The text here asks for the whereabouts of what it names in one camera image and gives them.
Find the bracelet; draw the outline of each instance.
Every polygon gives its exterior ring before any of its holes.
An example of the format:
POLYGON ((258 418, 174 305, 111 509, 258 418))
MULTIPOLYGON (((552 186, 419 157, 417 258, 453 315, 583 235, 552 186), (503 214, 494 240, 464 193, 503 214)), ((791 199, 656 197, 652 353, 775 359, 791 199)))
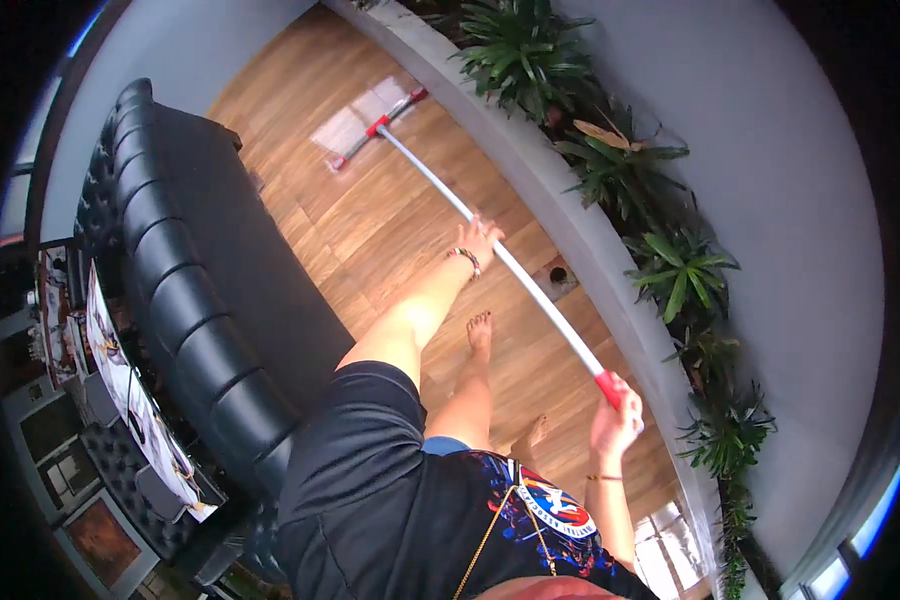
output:
POLYGON ((473 263, 473 276, 470 277, 470 281, 476 282, 480 279, 480 261, 478 261, 477 257, 473 255, 473 252, 463 247, 451 247, 449 250, 447 250, 447 258, 451 257, 469 258, 470 262, 473 263))

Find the person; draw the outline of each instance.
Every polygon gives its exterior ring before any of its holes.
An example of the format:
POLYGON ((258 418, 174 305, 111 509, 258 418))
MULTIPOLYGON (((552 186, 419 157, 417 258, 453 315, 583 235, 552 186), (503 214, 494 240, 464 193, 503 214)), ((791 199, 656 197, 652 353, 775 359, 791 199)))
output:
POLYGON ((479 215, 460 225, 294 433, 274 552, 294 598, 656 597, 634 574, 621 465, 642 403, 623 380, 620 410, 601 401, 593 419, 584 505, 536 470, 545 418, 509 456, 493 452, 490 313, 470 321, 470 358, 424 428, 420 353, 503 238, 479 215))

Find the gold chain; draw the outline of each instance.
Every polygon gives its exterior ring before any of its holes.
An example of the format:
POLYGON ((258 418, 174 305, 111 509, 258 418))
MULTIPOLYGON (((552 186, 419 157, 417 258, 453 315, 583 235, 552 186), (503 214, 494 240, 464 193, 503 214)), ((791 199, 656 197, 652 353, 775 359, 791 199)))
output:
MULTIPOLYGON (((500 501, 500 508, 497 509, 496 512, 493 513, 493 518, 490 521, 490 526, 486 528, 486 532, 483 534, 483 539, 480 540, 480 545, 477 546, 477 551, 473 554, 473 558, 470 559, 470 565, 466 568, 466 572, 463 573, 463 579, 460 580, 459 585, 456 587, 456 593, 453 595, 453 600, 458 600, 460 598, 461 592, 464 591, 464 586, 467 584, 467 580, 470 577, 470 571, 473 570, 473 566, 477 564, 477 557, 480 556, 480 553, 484 549, 484 545, 487 543, 487 539, 491 536, 491 531, 493 530, 493 525, 497 522, 497 518, 500 517, 500 513, 504 510, 504 506, 507 505, 507 499, 510 498, 510 494, 516 490, 517 484, 511 485, 504 494, 504 499, 500 501)), ((550 566, 550 574, 552 577, 557 577, 557 567, 554 565, 554 559, 550 556, 550 550, 547 549, 547 544, 543 541, 543 534, 540 532, 540 525, 537 524, 537 518, 534 517, 534 511, 527 505, 527 501, 524 500, 524 506, 527 507, 527 514, 529 515, 529 520, 533 522, 533 529, 536 530, 536 536, 540 538, 540 546, 543 546, 543 553, 547 556, 547 565, 550 566)))

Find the planter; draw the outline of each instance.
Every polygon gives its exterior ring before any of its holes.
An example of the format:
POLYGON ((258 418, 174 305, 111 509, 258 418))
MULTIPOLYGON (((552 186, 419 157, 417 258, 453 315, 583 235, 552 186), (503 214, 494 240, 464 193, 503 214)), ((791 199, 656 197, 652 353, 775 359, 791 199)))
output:
MULTIPOLYGON (((364 11, 349 0, 323 2, 383 47, 494 162, 560 250, 606 323, 640 381, 671 455, 690 450, 677 440, 683 435, 679 426, 688 423, 690 384, 679 361, 662 362, 674 351, 670 333, 657 316, 657 306, 635 304, 636 288, 624 271, 636 265, 607 216, 596 205, 585 209, 579 192, 564 193, 579 180, 546 136, 521 111, 508 114, 478 98, 474 82, 460 72, 462 61, 452 57, 457 47, 406 7, 384 2, 364 11)), ((713 541, 719 530, 711 526, 719 517, 717 483, 684 459, 673 458, 673 466, 711 577, 711 590, 717 591, 713 541)))

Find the circular logo patch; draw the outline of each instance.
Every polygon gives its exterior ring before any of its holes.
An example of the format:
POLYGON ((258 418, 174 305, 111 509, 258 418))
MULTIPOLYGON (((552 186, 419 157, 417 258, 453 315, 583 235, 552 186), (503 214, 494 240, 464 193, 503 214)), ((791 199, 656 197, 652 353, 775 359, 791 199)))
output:
POLYGON ((580 502, 523 466, 517 494, 535 517, 564 536, 581 540, 597 531, 590 513, 580 502))

